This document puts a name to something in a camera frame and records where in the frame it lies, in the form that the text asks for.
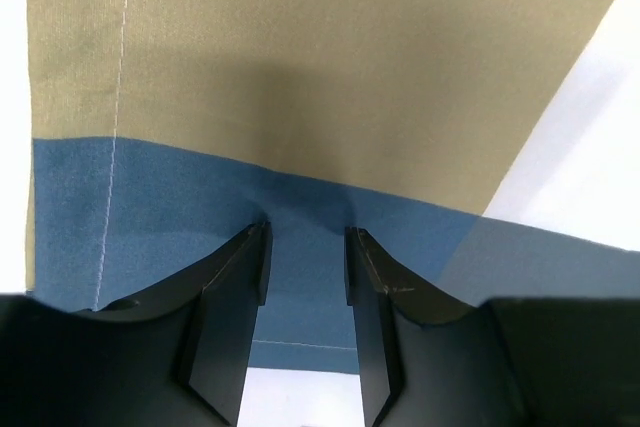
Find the blue tan striped placemat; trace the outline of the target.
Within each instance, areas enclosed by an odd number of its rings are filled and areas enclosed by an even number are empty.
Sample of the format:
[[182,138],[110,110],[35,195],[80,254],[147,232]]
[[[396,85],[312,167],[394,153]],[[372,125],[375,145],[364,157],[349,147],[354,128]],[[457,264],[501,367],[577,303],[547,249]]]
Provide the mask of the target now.
[[620,83],[549,103],[615,0],[26,0],[33,294],[102,308],[253,222],[255,367],[354,373],[344,230],[461,300],[635,297],[614,203],[534,203]]

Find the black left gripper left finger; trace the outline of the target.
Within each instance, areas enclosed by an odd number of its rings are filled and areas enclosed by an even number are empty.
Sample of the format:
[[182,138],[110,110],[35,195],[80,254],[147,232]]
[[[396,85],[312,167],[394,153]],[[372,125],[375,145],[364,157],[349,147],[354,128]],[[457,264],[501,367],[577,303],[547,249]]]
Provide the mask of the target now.
[[212,254],[97,310],[1,298],[5,426],[234,426],[270,274],[252,224]]

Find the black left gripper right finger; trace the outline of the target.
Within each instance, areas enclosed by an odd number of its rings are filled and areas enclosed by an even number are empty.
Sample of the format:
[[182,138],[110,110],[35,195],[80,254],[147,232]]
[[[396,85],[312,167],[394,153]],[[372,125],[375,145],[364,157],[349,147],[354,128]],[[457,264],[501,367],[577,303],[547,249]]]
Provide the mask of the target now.
[[635,299],[494,298],[471,306],[345,231],[369,426],[635,426]]

